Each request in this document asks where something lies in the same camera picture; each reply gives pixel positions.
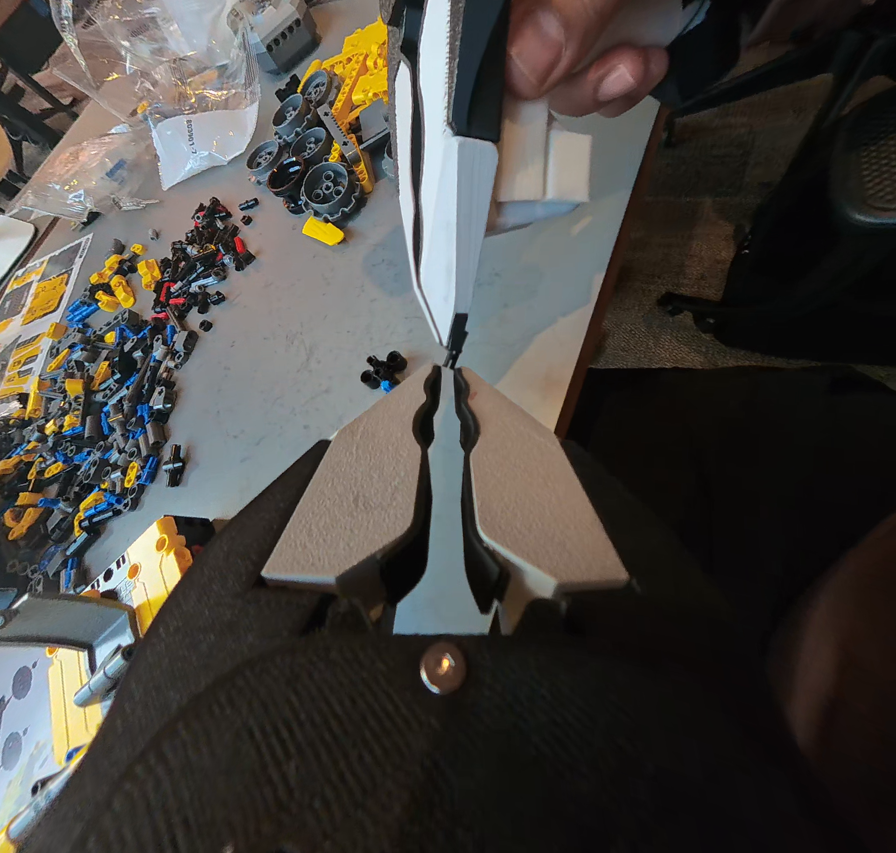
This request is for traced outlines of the sticker sheet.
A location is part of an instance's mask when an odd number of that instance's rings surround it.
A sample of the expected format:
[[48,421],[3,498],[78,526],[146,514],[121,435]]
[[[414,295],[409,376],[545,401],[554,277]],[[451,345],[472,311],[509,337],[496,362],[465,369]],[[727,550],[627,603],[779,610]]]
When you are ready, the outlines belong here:
[[51,346],[64,335],[64,313],[92,237],[31,259],[7,284],[1,299],[2,402],[31,392]]

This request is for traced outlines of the black office chair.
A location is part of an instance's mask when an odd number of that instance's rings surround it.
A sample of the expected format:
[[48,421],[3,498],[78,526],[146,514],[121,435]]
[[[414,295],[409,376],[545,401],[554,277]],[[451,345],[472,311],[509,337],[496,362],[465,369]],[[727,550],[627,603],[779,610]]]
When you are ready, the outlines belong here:
[[670,46],[654,90],[672,108],[668,137],[676,119],[823,75],[831,84],[741,238],[721,298],[669,291],[657,306],[729,347],[894,366],[894,87],[848,108],[865,82],[894,82],[894,0],[769,0],[794,46],[724,82],[750,0],[704,1],[706,19]]

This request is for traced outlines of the instruction booklet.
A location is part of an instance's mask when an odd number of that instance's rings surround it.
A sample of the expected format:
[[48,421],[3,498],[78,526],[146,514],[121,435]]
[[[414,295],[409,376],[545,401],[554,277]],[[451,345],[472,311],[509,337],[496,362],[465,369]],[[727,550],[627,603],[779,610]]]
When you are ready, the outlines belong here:
[[1,649],[1,824],[19,813],[39,778],[56,770],[44,647]]

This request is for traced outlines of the group of grey toothed wheels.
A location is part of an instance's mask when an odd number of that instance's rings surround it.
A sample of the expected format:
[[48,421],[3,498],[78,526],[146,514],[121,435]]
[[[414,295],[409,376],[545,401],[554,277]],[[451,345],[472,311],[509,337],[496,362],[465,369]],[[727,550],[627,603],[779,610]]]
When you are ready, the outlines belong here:
[[316,61],[299,79],[275,91],[279,106],[272,136],[249,153],[248,180],[276,197],[288,212],[344,228],[375,185],[357,120],[337,118],[344,82]]

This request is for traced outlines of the pile of small building parts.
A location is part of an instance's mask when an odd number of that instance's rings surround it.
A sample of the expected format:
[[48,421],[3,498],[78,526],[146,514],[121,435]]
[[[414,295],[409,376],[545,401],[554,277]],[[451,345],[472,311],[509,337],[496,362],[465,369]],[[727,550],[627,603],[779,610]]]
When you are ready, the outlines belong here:
[[3,594],[40,595],[54,579],[76,590],[106,526],[165,479],[178,375],[214,326],[221,284],[255,261],[241,227],[257,204],[236,218],[216,196],[198,203],[161,259],[114,239],[31,392],[2,402]]

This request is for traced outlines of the white-labelled plastic bag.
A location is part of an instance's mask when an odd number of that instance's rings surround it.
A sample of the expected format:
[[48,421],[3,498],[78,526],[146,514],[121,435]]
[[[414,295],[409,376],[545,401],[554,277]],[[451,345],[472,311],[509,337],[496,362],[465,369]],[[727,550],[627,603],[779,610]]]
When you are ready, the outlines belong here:
[[254,135],[260,101],[255,95],[246,106],[204,111],[143,101],[140,116],[151,131],[161,189],[168,191],[242,154]]

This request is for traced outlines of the grey desk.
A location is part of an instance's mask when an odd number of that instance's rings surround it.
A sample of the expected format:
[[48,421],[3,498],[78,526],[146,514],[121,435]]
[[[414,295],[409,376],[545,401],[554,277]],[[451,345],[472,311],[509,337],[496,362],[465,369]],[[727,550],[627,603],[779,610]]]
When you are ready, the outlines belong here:
[[487,620],[467,578],[462,528],[464,454],[455,409],[455,371],[468,368],[554,433],[561,399],[573,388],[574,349],[584,343],[588,297],[596,305],[630,199],[652,119],[598,131],[599,197],[527,230],[485,236],[479,255],[467,339],[454,369],[443,366],[411,279],[399,191],[373,196],[372,216],[353,227],[345,254],[287,241],[285,220],[262,233],[263,274],[225,305],[232,325],[216,321],[200,340],[198,365],[181,370],[185,417],[168,423],[169,441],[185,441],[199,473],[185,493],[148,492],[126,528],[163,507],[198,506],[228,515],[289,455],[330,440],[387,395],[360,381],[367,357],[393,350],[408,361],[401,385],[423,367],[442,368],[434,441],[428,449],[432,504],[428,578],[399,606],[398,631],[476,634]]

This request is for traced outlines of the crumpled clear plastic bag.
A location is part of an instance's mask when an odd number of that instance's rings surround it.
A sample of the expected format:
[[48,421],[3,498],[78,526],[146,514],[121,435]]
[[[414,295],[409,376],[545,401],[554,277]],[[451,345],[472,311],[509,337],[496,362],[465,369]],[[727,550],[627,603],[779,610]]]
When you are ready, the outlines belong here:
[[261,97],[249,33],[228,25],[237,0],[49,1],[63,42],[53,73],[144,137],[145,100],[204,111]]

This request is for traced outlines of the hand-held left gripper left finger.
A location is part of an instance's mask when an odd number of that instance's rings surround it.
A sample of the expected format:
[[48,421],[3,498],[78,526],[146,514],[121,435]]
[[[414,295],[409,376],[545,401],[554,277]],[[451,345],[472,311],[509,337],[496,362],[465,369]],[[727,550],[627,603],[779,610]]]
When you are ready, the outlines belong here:
[[263,568],[269,585],[398,602],[427,566],[442,368],[423,367],[335,434]]

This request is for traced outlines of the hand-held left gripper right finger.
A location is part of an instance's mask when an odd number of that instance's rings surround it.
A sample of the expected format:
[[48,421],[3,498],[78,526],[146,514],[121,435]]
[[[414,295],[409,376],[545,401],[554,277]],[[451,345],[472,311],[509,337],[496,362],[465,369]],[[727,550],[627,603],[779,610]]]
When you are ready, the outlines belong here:
[[533,601],[618,590],[630,573],[554,433],[468,368],[455,371],[467,578],[513,630]]

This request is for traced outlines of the person's right hand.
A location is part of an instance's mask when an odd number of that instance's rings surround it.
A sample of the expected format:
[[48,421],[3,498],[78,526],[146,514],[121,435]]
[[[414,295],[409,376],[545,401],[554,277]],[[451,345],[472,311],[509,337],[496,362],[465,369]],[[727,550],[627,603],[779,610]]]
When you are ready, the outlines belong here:
[[659,88],[680,104],[723,78],[742,39],[770,0],[675,0],[696,10],[693,25],[668,48],[654,46],[650,0],[513,0],[505,89],[520,100],[547,98],[554,112],[614,118]]

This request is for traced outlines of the grey motor block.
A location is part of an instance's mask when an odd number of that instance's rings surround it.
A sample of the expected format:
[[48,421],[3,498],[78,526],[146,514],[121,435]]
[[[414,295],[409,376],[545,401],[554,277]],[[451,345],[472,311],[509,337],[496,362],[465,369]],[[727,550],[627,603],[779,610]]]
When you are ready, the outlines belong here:
[[228,25],[248,31],[260,69],[272,75],[290,74],[321,42],[306,0],[237,0]]

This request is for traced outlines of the yellow toy vehicle model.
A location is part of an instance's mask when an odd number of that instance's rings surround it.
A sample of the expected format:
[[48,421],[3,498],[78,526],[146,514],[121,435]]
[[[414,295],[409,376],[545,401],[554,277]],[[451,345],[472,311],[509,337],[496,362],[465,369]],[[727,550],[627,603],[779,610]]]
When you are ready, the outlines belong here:
[[48,666],[52,773],[98,733],[138,644],[214,533],[207,519],[166,515],[82,592],[2,610],[2,648],[41,649]]

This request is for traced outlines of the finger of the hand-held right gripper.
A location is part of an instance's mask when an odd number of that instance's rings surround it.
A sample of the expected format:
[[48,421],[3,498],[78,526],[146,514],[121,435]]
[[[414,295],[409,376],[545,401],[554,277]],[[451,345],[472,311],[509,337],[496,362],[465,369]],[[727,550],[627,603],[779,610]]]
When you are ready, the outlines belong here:
[[473,298],[501,140],[511,0],[425,0],[418,66],[445,63],[446,341]]
[[397,176],[411,279],[435,340],[446,347],[445,63],[399,63]]

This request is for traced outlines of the black multi-hole connector piece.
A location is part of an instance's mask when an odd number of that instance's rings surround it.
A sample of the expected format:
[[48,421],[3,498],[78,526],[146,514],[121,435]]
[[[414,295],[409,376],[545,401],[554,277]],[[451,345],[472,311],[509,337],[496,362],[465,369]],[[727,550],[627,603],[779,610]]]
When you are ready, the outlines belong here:
[[380,389],[380,382],[384,379],[393,381],[396,386],[400,384],[401,376],[408,367],[407,359],[397,350],[389,352],[385,358],[371,355],[367,357],[366,364],[366,369],[360,374],[360,381],[374,390]]

